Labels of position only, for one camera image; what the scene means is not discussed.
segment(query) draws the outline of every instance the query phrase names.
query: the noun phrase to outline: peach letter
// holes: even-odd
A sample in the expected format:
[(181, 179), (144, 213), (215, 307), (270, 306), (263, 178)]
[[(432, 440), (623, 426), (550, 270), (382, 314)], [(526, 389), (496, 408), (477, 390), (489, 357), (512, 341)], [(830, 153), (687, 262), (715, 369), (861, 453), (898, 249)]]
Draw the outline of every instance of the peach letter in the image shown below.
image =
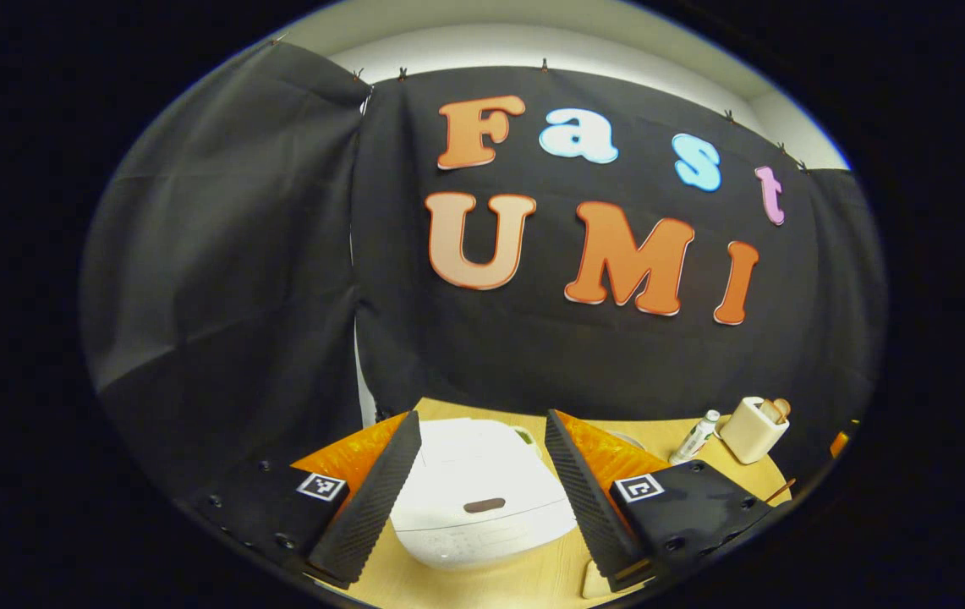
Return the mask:
[(493, 259), (475, 265), (463, 258), (463, 225), (474, 209), (474, 197), (465, 193), (433, 193), (425, 197), (429, 225), (429, 263), (444, 281), (460, 288), (500, 288), (520, 267), (520, 245), (524, 242), (524, 220), (535, 212), (535, 200), (520, 195), (490, 198), (497, 214), (497, 240)]
[(760, 262), (760, 253), (740, 240), (730, 242), (726, 252), (730, 254), (730, 278), (726, 280), (722, 304), (715, 307), (715, 321), (736, 326), (745, 321), (745, 297), (749, 292), (749, 280), (753, 277), (753, 266)]
[[(525, 109), (524, 100), (516, 96), (444, 104), (438, 112), (448, 120), (448, 149), (436, 158), (436, 165), (440, 169), (459, 169), (492, 162), (497, 153), (485, 147), (482, 135), (489, 135), (495, 144), (504, 142), (508, 138), (508, 115), (519, 116)], [(482, 118), (485, 111), (492, 112)]]
[(664, 218), (638, 248), (625, 212), (617, 205), (584, 201), (576, 207), (576, 216), (587, 224), (584, 257), (576, 281), (564, 288), (564, 297), (586, 305), (606, 300), (602, 287), (605, 266), (618, 305), (625, 305), (650, 274), (644, 291), (636, 297), (636, 308), (653, 315), (678, 313), (682, 308), (678, 285), (682, 282), (684, 253), (695, 235), (690, 225)]

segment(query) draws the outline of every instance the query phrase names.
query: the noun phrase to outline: white wall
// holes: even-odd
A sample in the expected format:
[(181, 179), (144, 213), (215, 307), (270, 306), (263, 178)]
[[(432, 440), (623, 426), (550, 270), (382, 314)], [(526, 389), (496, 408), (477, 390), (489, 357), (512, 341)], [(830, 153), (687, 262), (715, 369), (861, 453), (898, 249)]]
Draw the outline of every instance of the white wall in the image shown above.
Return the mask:
[(637, 82), (684, 97), (734, 118), (767, 136), (753, 108), (741, 96), (686, 67), (616, 42), (551, 27), (475, 24), (411, 31), (330, 55), (336, 64), (357, 72), (362, 80), (397, 78), (400, 67), (410, 74), (439, 69), (492, 65), (541, 67), (603, 74)]
[(787, 153), (806, 163), (810, 169), (849, 169), (846, 159), (829, 136), (794, 101), (779, 91), (754, 97), (749, 105), (756, 112), (766, 134), (773, 142), (783, 142)]
[(291, 24), (284, 41), (328, 58), (406, 32), (478, 24), (551, 27), (610, 40), (686, 67), (745, 99), (773, 89), (714, 42), (623, 0), (339, 0)]

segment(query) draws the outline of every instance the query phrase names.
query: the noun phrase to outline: mounting hole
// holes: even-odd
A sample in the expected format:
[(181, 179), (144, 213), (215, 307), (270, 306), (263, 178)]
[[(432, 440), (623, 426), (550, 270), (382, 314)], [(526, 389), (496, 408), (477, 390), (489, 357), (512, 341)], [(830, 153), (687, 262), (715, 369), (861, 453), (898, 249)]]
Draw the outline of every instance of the mounting hole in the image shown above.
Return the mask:
[(282, 533), (276, 533), (276, 543), (280, 545), (280, 547), (285, 548), (285, 550), (293, 550), (294, 548), (298, 547), (298, 544), (293, 543), (293, 540), (290, 539), (290, 537), (283, 535)]

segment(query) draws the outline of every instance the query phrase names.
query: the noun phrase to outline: small bottle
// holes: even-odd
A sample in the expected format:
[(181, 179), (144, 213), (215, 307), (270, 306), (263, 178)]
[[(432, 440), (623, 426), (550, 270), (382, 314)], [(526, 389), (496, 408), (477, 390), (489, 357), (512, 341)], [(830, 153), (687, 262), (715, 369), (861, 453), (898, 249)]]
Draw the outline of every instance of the small bottle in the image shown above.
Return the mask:
[(719, 421), (719, 411), (707, 411), (702, 420), (696, 423), (692, 431), (688, 433), (682, 446), (671, 455), (671, 465), (682, 465), (687, 460), (696, 458), (696, 453), (704, 447), (711, 433), (715, 432), (715, 423)]

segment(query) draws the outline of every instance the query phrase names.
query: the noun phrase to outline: black fabric backdrop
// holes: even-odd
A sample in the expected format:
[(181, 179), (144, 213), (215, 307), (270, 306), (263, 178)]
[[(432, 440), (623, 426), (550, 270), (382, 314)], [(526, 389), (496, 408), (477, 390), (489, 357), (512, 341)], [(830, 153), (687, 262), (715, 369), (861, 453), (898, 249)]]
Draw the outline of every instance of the black fabric backdrop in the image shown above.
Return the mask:
[[(352, 323), (382, 413), (429, 396), (608, 420), (728, 413), (785, 397), (772, 451), (802, 480), (860, 416), (885, 330), (877, 236), (847, 171), (802, 173), (722, 116), (644, 86), (538, 69), (456, 69), (373, 88), (303, 49), (253, 47), (175, 101), (135, 143), (107, 192), (81, 273), (81, 331), (104, 408), (170, 497), (243, 458), (296, 458), (361, 427)], [(520, 96), (497, 158), (443, 171), (442, 105)], [(551, 109), (600, 112), (609, 165), (539, 146)], [(693, 134), (721, 153), (722, 186), (680, 182), (671, 148)], [(753, 170), (783, 184), (782, 227)], [(533, 197), (516, 277), (456, 288), (430, 266), (425, 197), (472, 194), (463, 249), (493, 254), (500, 193)], [(673, 317), (612, 297), (563, 296), (576, 277), (584, 200), (624, 209), (637, 242), (663, 218), (695, 230)], [(756, 247), (745, 322), (715, 323), (726, 246)]]
[[(489, 165), (442, 170), (444, 104), (519, 96), (509, 136)], [(599, 165), (541, 149), (552, 109), (585, 108), (613, 128), (614, 162)], [(721, 154), (722, 185), (707, 193), (675, 173), (676, 134)], [(780, 227), (765, 216), (754, 169), (782, 184)], [(463, 254), (493, 256), (489, 198), (536, 200), (525, 221), (519, 269), (501, 288), (448, 284), (428, 258), (425, 197), (464, 192)], [(675, 316), (575, 304), (563, 289), (578, 275), (584, 224), (576, 206), (624, 209), (637, 243), (657, 221), (682, 220), (695, 238), (684, 259)], [(378, 409), (412, 408), (421, 396), (520, 413), (548, 408), (603, 420), (681, 419), (729, 413), (744, 396), (788, 398), (791, 429), (772, 451), (784, 475), (823, 466), (835, 433), (873, 389), (885, 332), (887, 283), (875, 225), (849, 171), (803, 173), (794, 159), (740, 124), (680, 97), (564, 70), (485, 67), (417, 74), (375, 85), (354, 170), (352, 227), (361, 301), (359, 356)], [(729, 277), (731, 240), (760, 254), (746, 319), (715, 323)], [(603, 280), (609, 292), (609, 283)]]
[(361, 427), (347, 197), (369, 91), (261, 43), (170, 105), (107, 186), (81, 331), (104, 408), (170, 497)]

